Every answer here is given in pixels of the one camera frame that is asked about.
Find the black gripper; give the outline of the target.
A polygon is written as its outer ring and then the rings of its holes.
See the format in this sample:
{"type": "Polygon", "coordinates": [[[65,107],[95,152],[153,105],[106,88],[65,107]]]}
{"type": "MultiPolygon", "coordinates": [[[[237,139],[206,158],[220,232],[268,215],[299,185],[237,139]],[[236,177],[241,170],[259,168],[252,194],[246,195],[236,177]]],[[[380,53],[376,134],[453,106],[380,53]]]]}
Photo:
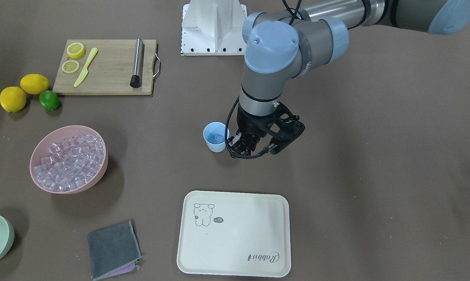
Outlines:
{"type": "Polygon", "coordinates": [[[241,104],[237,106],[237,132],[229,137],[229,152],[232,157],[252,155],[260,139],[271,135],[270,128],[276,122],[276,111],[263,116],[250,114],[241,104]]]}

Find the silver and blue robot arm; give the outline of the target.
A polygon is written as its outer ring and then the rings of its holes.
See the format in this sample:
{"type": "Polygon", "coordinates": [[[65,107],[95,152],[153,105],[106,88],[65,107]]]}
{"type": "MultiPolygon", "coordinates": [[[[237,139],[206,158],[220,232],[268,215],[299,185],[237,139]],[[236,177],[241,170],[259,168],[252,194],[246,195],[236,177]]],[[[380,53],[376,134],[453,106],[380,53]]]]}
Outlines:
{"type": "Polygon", "coordinates": [[[237,131],[224,132],[232,158],[278,154],[305,126],[280,102],[287,80],[340,58],[349,30],[384,25],[428,34],[454,34],[470,22],[470,0],[301,1],[275,14],[256,12],[242,27],[246,43],[241,92],[233,105],[237,131]]]}

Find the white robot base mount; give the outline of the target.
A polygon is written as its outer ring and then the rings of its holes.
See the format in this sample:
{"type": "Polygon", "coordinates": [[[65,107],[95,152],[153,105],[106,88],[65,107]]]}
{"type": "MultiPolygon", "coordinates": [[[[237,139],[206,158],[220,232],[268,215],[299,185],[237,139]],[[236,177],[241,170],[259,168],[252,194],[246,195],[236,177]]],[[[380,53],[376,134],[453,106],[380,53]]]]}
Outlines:
{"type": "Polygon", "coordinates": [[[244,55],[247,7],[238,0],[191,0],[183,5],[183,56],[244,55]]]}

